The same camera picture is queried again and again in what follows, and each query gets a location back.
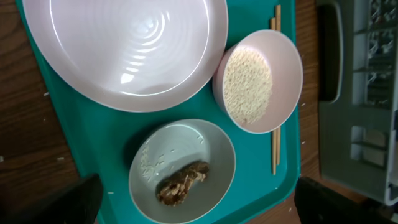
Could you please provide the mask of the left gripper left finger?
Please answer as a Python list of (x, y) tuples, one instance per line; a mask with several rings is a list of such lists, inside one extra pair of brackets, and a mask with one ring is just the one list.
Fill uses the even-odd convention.
[(15, 215), (3, 218), (1, 223), (94, 223), (102, 199), (100, 176), (91, 174)]

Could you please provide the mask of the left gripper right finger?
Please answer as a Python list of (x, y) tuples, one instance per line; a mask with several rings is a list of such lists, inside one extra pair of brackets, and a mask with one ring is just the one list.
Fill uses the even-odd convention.
[(383, 224), (392, 223), (395, 206), (366, 199), (358, 203), (309, 177), (301, 177), (294, 203), (302, 224)]

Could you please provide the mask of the pink bowl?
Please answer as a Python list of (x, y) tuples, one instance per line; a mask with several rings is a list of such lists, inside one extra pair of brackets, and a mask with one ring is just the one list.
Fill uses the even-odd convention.
[[(272, 75), (272, 95), (264, 116), (252, 124), (238, 123), (228, 113), (223, 97), (223, 79), (228, 59), (238, 47), (260, 51)], [(303, 67), (294, 43), (283, 33), (259, 30), (226, 51), (213, 77), (213, 94), (220, 108), (242, 130), (252, 134), (269, 133), (281, 126), (295, 109), (302, 91)]]

